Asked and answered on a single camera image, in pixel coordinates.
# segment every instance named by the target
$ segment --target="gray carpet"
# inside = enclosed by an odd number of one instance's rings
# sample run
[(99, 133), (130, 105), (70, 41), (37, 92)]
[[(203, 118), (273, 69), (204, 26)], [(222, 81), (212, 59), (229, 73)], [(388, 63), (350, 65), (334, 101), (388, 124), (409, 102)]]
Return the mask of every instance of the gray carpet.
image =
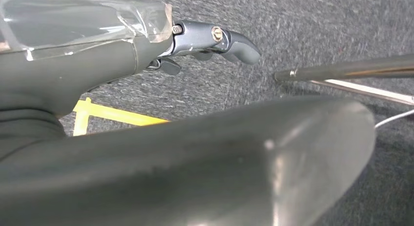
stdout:
[[(95, 103), (177, 120), (244, 104), (304, 94), (355, 97), (376, 118), (411, 109), (309, 83), (276, 84), (277, 70), (414, 53), (414, 0), (164, 0), (175, 19), (217, 23), (250, 37), (263, 52), (256, 66), (220, 57), (176, 58), (178, 76), (145, 72), (85, 94)], [(362, 80), (414, 93), (413, 80)], [(62, 119), (68, 132), (74, 115)], [(92, 118), (88, 132), (128, 127)], [(375, 153), (361, 177), (316, 226), (409, 225), (414, 205), (414, 121), (378, 131)]]

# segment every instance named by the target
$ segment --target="chrome metal rod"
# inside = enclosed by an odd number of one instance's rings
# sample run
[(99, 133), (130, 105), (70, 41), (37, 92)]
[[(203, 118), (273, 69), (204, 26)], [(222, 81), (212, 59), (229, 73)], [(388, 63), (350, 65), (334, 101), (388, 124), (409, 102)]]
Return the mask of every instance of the chrome metal rod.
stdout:
[(414, 97), (411, 95), (394, 93), (383, 89), (368, 87), (356, 83), (338, 81), (338, 80), (326, 80), (326, 81), (310, 81), (315, 84), (326, 85), (345, 91), (359, 93), (379, 99), (388, 100), (391, 102), (403, 103), (408, 105), (414, 105)]
[(414, 54), (280, 71), (277, 81), (414, 77)]

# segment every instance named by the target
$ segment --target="white cable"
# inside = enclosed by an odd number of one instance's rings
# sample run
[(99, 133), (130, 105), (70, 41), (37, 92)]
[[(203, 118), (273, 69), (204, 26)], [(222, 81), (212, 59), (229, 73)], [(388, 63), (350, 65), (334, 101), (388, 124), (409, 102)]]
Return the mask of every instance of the white cable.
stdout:
[(395, 115), (395, 116), (389, 117), (388, 119), (383, 120), (383, 121), (381, 121), (381, 122), (377, 123), (377, 124), (375, 125), (375, 128), (379, 128), (380, 126), (382, 126), (382, 125), (384, 125), (384, 124), (386, 124), (386, 123), (389, 123), (389, 122), (391, 122), (391, 121), (394, 121), (394, 120), (398, 120), (398, 119), (404, 118), (404, 117), (409, 116), (409, 115), (412, 115), (412, 114), (414, 114), (414, 110), (410, 110), (410, 111), (407, 111), (407, 112), (404, 112), (404, 113), (401, 113), (401, 114), (398, 114), (398, 115)]

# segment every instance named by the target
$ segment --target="yellow plastic part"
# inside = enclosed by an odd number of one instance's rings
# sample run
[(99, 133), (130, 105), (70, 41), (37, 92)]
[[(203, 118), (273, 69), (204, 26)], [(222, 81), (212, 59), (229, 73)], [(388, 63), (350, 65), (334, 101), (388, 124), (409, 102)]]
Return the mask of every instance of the yellow plastic part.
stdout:
[(168, 120), (158, 119), (129, 111), (118, 110), (103, 105), (93, 104), (90, 98), (86, 98), (85, 101), (79, 100), (73, 111), (76, 112), (73, 136), (86, 134), (89, 116), (100, 117), (136, 126), (145, 126), (168, 122)]

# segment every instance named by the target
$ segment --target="clear plastic wrap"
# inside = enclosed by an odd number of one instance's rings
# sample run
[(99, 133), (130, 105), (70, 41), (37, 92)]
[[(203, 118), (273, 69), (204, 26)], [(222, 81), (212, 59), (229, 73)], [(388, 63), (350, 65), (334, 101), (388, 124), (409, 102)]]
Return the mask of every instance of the clear plastic wrap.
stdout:
[(26, 52), (28, 61), (145, 36), (172, 35), (171, 5), (150, 0), (0, 0), (0, 54)]

